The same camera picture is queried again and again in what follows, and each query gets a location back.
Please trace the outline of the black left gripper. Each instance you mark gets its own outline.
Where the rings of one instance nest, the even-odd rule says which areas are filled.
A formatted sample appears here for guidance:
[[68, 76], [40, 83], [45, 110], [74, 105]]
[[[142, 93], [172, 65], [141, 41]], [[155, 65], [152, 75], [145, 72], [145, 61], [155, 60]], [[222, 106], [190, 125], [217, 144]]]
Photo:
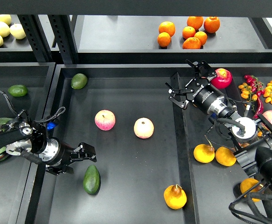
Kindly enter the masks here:
[[38, 156], [46, 166], [45, 171], [53, 175], [74, 174], [73, 168], [70, 167], [72, 162], [84, 160], [97, 162], [94, 146], [81, 142], [73, 149], [57, 138], [47, 139], [46, 147]]

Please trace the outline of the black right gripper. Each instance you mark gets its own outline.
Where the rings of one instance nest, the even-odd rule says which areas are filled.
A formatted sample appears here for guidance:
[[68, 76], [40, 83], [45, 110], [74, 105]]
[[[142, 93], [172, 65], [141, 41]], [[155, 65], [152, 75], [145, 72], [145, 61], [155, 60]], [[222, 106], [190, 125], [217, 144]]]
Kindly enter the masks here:
[[186, 59], [186, 63], [194, 68], [195, 78], [188, 83], [188, 88], [185, 89], [174, 89], [166, 82], [165, 85], [169, 93], [168, 99], [181, 109], [186, 109], [189, 102], [192, 102], [205, 114], [222, 112], [225, 108], [225, 96], [210, 83], [217, 77], [215, 69], [206, 61], [191, 62]]

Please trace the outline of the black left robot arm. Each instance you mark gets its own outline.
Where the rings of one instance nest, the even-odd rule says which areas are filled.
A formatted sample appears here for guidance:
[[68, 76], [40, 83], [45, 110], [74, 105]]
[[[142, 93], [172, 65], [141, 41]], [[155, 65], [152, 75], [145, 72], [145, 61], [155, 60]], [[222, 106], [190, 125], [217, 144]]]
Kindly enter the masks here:
[[49, 137], [48, 124], [62, 113], [65, 107], [60, 107], [53, 116], [41, 120], [23, 117], [26, 110], [17, 112], [7, 94], [0, 91], [11, 112], [16, 117], [0, 125], [0, 149], [5, 148], [8, 155], [20, 156], [35, 164], [43, 164], [45, 171], [53, 175], [73, 173], [70, 165], [74, 162], [90, 160], [96, 162], [95, 148], [84, 142], [76, 148]]

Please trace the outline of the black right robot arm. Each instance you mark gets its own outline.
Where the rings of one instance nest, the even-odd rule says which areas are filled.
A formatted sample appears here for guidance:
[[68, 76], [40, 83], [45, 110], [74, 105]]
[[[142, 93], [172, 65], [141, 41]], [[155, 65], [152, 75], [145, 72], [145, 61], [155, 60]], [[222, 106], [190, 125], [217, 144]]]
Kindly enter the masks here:
[[[233, 77], [222, 90], [210, 84], [216, 68], [186, 61], [176, 65], [167, 83], [184, 147], [182, 177], [190, 178], [194, 223], [272, 224], [272, 124], [246, 110], [238, 89], [246, 74], [268, 81], [272, 65], [226, 64]], [[194, 148], [204, 142], [226, 147], [236, 163], [197, 161]]]

